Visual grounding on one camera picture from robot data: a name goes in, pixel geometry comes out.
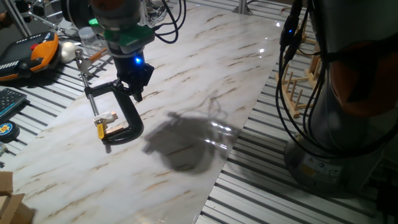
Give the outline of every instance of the keyboard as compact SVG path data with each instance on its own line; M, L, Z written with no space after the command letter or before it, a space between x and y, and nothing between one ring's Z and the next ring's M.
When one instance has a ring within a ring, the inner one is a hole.
M26 100L26 95L8 88L0 91L0 119L17 108Z

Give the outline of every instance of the marble-patterned board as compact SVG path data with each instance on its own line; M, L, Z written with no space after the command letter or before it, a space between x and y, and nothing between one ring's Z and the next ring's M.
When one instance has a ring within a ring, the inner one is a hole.
M144 51L156 70L135 103L140 138L106 149L80 96L7 164L34 223L195 223L274 67L279 34L274 21L189 4L178 42ZM108 70L93 86L114 77ZM112 94L96 102L122 115Z

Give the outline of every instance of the blue led light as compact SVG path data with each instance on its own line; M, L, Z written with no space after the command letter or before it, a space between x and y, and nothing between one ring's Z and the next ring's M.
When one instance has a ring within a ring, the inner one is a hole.
M142 59L139 57L135 57L134 60L136 61L136 64L140 65L142 63Z

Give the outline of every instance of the orange device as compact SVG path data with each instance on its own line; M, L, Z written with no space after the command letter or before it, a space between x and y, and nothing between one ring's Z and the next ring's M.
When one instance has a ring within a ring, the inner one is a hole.
M60 59L58 35L44 32L10 44L0 57L0 82L29 78Z

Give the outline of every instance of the cardboard box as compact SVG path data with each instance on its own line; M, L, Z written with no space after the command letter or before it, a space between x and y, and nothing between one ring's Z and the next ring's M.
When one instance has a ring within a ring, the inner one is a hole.
M0 172L0 224L30 224L34 211L22 203L25 194L12 195L12 172Z
M0 195L12 193L12 172L0 172Z
M10 196L7 195L0 196L0 218L2 217L9 203L10 203Z
M9 203L0 217L0 224L30 224L34 211L22 203L25 194L11 196Z

